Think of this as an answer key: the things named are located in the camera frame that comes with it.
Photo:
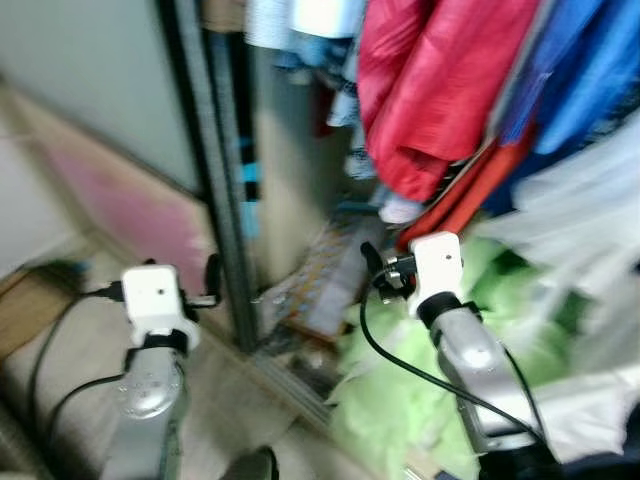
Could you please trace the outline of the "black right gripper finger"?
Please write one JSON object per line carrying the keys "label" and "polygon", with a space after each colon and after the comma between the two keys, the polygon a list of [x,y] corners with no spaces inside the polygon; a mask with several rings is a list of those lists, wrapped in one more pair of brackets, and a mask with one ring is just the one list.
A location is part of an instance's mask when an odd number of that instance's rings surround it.
{"label": "black right gripper finger", "polygon": [[360,253],[364,259],[366,268],[369,270],[369,282],[374,291],[381,291],[384,287],[384,280],[381,279],[381,270],[384,269],[385,261],[383,256],[371,242],[364,242],[360,246]]}

